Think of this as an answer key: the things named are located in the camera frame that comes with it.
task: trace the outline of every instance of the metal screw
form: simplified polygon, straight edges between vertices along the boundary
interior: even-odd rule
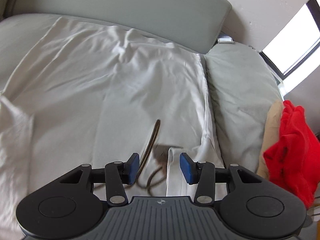
[[[201,204],[208,204],[212,202],[212,198],[209,196],[200,196],[200,197],[197,197],[197,201]]]
[[[125,198],[122,196],[113,196],[110,198],[110,202],[113,204],[120,204],[125,201]]]

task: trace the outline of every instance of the blue gripper pad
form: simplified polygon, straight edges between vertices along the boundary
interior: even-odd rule
[[[139,170],[139,154],[135,154],[134,159],[131,161],[130,171],[128,174],[128,185],[132,185],[136,179]]]
[[[198,183],[196,163],[193,162],[187,153],[180,154],[180,169],[189,185]]]

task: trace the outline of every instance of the gray headboard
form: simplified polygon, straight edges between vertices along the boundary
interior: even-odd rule
[[[205,54],[230,10],[227,0],[8,0],[5,17],[53,13],[98,19],[140,29]]]

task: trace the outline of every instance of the white cloth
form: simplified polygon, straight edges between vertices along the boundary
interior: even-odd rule
[[[0,96],[0,239],[20,239],[15,219],[28,193],[29,154],[33,117]]]
[[[28,193],[82,163],[102,168],[142,154],[157,119],[156,143],[183,150],[171,148],[167,184],[155,195],[194,194],[180,171],[182,151],[223,167],[199,55],[134,29],[59,18],[22,59],[3,95],[34,115]],[[155,168],[151,158],[140,181]],[[133,187],[127,194],[146,192]]]

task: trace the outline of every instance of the red cloth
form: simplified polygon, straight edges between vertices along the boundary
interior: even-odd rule
[[[286,100],[279,141],[265,151],[270,181],[299,197],[309,208],[320,182],[320,143],[306,124],[304,109]]]

